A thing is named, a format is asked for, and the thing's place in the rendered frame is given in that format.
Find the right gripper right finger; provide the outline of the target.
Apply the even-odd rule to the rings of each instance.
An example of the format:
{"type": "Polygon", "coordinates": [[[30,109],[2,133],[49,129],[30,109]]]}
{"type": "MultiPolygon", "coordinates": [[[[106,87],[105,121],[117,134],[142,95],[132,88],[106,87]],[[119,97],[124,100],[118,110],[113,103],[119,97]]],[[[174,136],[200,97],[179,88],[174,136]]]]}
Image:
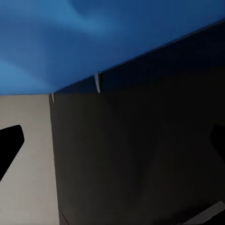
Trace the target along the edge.
{"type": "Polygon", "coordinates": [[[225,162],[225,127],[217,124],[214,125],[210,141],[225,162]]]}

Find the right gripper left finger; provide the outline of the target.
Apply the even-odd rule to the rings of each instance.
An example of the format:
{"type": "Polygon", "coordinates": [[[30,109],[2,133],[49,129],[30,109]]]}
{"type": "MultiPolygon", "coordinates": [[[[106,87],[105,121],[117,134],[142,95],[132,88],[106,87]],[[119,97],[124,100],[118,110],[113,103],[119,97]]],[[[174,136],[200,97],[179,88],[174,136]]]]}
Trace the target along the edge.
{"type": "Polygon", "coordinates": [[[24,144],[21,125],[0,130],[0,181],[24,144]]]}

